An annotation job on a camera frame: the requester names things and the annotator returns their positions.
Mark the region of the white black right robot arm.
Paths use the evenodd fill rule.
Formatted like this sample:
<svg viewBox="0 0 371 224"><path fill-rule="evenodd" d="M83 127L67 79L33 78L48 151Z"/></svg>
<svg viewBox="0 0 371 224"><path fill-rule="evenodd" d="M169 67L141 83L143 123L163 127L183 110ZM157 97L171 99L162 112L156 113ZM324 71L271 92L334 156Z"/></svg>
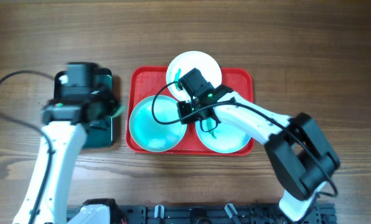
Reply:
<svg viewBox="0 0 371 224"><path fill-rule="evenodd" d="M340 159L308 114L295 117L268 111L227 86L199 97L196 104L177 104L181 123L212 118L247 133L262 144L284 188L279 209L294 222L302 220L315 200L332 184Z"/></svg>

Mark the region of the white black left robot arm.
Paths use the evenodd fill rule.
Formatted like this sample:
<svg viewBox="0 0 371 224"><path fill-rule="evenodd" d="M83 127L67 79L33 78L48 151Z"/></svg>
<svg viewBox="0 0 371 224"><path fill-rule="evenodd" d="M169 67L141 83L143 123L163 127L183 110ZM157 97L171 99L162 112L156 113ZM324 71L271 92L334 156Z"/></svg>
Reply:
<svg viewBox="0 0 371 224"><path fill-rule="evenodd" d="M107 86L65 87L42 109L42 139L26 197L14 223L66 223L75 162L88 130L120 112Z"/></svg>

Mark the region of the green scouring sponge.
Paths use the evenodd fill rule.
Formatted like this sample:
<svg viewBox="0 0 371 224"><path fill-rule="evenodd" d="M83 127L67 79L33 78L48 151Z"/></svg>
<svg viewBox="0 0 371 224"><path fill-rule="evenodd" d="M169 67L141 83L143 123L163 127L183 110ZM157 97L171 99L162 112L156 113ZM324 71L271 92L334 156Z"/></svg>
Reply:
<svg viewBox="0 0 371 224"><path fill-rule="evenodd" d="M124 111L124 109L125 109L125 106L120 105L118 109L111 115L111 118L115 118L119 116Z"/></svg>

